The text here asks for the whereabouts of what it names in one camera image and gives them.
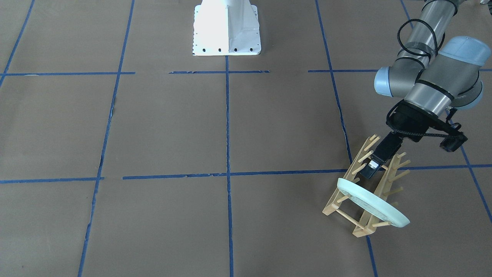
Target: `gray surface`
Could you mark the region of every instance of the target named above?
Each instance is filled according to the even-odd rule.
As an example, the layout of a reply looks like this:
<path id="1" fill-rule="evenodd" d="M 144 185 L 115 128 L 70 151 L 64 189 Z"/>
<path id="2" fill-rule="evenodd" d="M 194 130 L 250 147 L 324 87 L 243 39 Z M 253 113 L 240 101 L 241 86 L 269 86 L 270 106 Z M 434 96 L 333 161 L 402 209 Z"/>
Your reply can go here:
<path id="1" fill-rule="evenodd" d="M 1 72 L 30 3 L 0 5 Z M 226 70 L 224 57 L 191 55 L 199 3 L 135 1 L 122 64 L 134 75 L 5 78 L 0 276 L 77 276 L 81 260 L 83 277 L 224 277 L 231 269 L 237 277 L 374 276 L 373 266 L 380 277 L 490 275 L 491 218 L 477 186 L 490 202 L 492 72 L 481 73 L 482 102 L 455 116 L 469 137 L 464 149 L 477 183 L 461 151 L 442 151 L 436 138 L 406 141 L 410 166 L 423 168 L 401 179 L 405 190 L 390 201 L 411 223 L 371 235 L 373 265 L 353 225 L 321 213 L 342 173 L 310 171 L 349 165 L 338 104 L 355 156 L 367 136 L 389 132 L 385 116 L 398 100 L 373 91 L 375 72 L 335 72 L 334 81 L 329 72 L 308 73 L 329 69 L 315 0 L 252 2 L 263 52 L 230 57 L 228 68 L 270 73 L 231 73 L 228 83 L 223 73 L 168 74 Z M 423 3 L 404 3 L 418 17 Z M 37 0 L 8 72 L 117 71 L 130 4 Z M 319 8 L 333 69 L 393 62 L 396 32 L 407 20 L 400 1 L 320 0 Z M 470 35 L 492 45 L 491 30 L 486 7 L 468 1 L 447 40 Z M 448 166 L 461 168 L 432 169 Z M 177 178 L 183 174 L 189 177 Z M 143 175 L 151 179 L 122 179 Z M 343 205 L 360 215 L 354 204 Z"/>

